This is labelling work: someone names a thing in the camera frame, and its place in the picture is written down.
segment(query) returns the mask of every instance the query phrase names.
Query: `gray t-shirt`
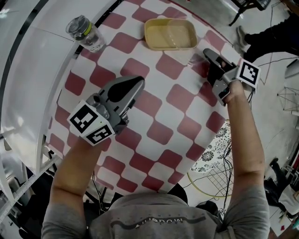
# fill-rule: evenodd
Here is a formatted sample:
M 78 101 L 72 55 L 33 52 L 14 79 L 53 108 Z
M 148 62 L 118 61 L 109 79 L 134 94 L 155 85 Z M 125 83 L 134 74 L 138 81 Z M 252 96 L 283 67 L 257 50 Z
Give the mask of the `gray t-shirt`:
M 221 221 L 168 194 L 139 194 L 118 199 L 89 227 L 92 239 L 200 238 L 267 239 L 269 206 L 263 187 L 251 187 L 231 202 Z M 72 208 L 51 204 L 43 222 L 43 239 L 81 239 L 84 219 Z

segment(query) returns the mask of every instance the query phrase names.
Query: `white floor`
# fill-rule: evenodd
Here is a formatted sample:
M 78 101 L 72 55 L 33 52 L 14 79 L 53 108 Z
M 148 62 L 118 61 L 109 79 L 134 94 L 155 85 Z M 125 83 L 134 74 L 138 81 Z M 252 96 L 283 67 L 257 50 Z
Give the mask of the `white floor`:
M 221 34 L 223 34 L 231 43 L 236 41 L 235 28 L 242 25 L 249 33 L 259 33 L 270 27 L 271 20 L 271 5 L 265 11 L 251 9 L 246 11 L 242 17 L 232 26 L 228 24 L 235 16 L 234 4 L 229 0 L 192 0 L 186 2 L 185 0 L 175 0 L 184 7 L 191 9 L 198 16 L 210 23 Z M 280 23 L 288 17 L 286 8 L 281 3 L 273 8 L 272 26 Z M 268 63 L 273 60 L 282 58 L 294 57 L 288 53 L 273 53 L 265 55 L 257 59 L 254 63 L 260 65 Z M 256 122 L 256 126 L 263 144 L 266 160 L 266 176 L 271 176 L 273 173 L 268 165 L 274 157 L 279 158 L 279 164 L 284 165 L 289 156 L 294 153 L 298 143 L 299 132 L 295 129 L 297 117 L 284 112 L 283 107 L 277 97 L 277 93 L 281 91 L 284 86 L 289 86 L 299 89 L 299 75 L 291 79 L 285 80 L 285 68 L 293 60 L 283 60 L 270 65 L 261 66 L 262 75 L 256 95 L 252 100 L 252 112 Z M 191 172 L 193 180 L 203 177 L 203 174 Z M 187 176 L 185 176 L 180 184 L 184 187 L 190 183 Z M 208 178 L 197 180 L 195 184 L 203 191 L 213 194 L 215 193 L 215 186 L 211 184 Z M 185 188 L 189 205 L 195 206 L 200 202 L 211 199 L 197 191 L 192 185 Z M 219 208 L 223 208 L 224 199 L 220 198 L 216 201 Z

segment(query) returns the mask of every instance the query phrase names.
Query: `plastic tray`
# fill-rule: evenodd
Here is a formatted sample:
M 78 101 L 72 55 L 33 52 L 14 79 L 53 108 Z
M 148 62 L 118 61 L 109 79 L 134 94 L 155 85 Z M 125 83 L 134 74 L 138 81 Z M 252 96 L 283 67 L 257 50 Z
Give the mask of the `plastic tray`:
M 198 45 L 193 24 L 184 19 L 151 19 L 145 23 L 144 32 L 152 50 L 193 49 Z

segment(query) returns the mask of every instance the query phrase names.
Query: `clear plastic bottle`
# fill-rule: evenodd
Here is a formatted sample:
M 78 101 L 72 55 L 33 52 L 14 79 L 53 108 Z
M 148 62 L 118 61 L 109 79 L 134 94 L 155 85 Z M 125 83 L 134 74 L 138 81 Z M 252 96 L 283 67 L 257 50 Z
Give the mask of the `clear plastic bottle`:
M 83 15 L 74 18 L 65 31 L 90 52 L 97 52 L 106 45 L 97 27 Z

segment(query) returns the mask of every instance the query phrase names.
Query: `red and white checkered surface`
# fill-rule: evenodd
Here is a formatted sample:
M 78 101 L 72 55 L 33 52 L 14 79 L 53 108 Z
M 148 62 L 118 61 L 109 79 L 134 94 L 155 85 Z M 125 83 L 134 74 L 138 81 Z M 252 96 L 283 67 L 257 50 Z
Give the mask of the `red and white checkered surface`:
M 157 17 L 184 17 L 194 24 L 199 55 L 193 55 L 192 62 L 196 59 L 197 64 L 183 65 L 170 51 L 147 48 L 144 23 Z M 240 56 L 201 19 L 166 0 L 126 0 L 99 29 L 108 46 L 98 53 L 83 50 L 77 58 L 49 126 L 49 147 L 63 157 L 76 142 L 66 119 L 80 100 L 116 77 L 141 75 L 145 89 L 128 112 L 128 127 L 104 141 L 96 180 L 123 195 L 168 192 L 199 159 L 227 116 L 206 82 L 203 49 L 235 63 Z

